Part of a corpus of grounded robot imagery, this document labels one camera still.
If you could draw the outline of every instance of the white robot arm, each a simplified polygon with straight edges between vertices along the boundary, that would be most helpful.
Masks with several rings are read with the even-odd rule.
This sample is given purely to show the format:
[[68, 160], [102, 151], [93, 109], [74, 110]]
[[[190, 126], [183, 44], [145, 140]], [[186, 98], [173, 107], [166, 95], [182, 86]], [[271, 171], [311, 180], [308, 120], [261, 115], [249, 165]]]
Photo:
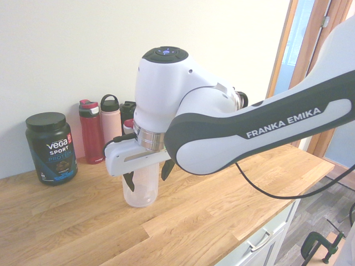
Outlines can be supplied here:
[[232, 85], [203, 70], [186, 51], [148, 51], [136, 81], [136, 135], [107, 146], [109, 173], [119, 176], [171, 158], [187, 172], [207, 175], [354, 120], [354, 47], [352, 17], [328, 36], [303, 82], [243, 109]]

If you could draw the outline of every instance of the protein powder tub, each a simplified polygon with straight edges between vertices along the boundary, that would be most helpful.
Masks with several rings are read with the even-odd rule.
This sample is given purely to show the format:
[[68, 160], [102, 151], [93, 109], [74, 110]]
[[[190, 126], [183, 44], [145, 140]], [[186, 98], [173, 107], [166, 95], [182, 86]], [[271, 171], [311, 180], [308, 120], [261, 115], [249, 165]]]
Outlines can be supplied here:
[[70, 126], [65, 115], [43, 112], [26, 119], [26, 138], [39, 180], [59, 185], [78, 172]]

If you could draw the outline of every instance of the butcher block counter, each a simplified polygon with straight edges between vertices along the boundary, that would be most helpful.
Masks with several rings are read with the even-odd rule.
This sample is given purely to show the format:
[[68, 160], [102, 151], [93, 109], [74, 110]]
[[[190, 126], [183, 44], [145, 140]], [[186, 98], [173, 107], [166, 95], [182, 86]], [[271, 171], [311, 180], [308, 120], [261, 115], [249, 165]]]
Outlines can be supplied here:
[[[280, 196], [305, 193], [333, 168], [291, 145], [240, 166]], [[215, 265], [293, 202], [257, 192], [236, 166], [208, 176], [175, 166], [156, 201], [133, 208], [105, 163], [78, 168], [56, 187], [34, 171], [0, 180], [0, 265]]]

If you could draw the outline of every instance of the black lid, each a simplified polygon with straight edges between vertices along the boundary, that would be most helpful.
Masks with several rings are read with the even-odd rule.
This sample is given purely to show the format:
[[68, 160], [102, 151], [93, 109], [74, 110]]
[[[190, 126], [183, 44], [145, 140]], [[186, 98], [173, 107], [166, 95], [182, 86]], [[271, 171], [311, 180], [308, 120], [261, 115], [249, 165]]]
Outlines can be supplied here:
[[38, 132], [58, 130], [66, 123], [65, 115], [59, 112], [43, 112], [26, 119], [27, 128]]
[[[110, 96], [112, 96], [114, 100], [106, 100], [106, 98]], [[114, 112], [120, 109], [120, 105], [118, 103], [117, 97], [112, 94], [106, 94], [105, 96], [103, 96], [103, 98], [101, 99], [100, 107], [101, 107], [101, 111], [104, 112]]]
[[134, 113], [137, 104], [135, 101], [125, 101], [124, 104], [121, 104], [121, 112]]

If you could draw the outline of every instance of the red water bottle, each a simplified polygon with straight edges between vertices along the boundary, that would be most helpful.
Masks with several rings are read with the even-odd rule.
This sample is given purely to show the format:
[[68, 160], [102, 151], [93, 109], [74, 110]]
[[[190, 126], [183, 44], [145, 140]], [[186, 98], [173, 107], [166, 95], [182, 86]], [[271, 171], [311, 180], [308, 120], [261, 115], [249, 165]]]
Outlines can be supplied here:
[[85, 157], [87, 163], [95, 165], [104, 160], [103, 148], [105, 145], [98, 103], [89, 100], [81, 100], [79, 115], [83, 130]]

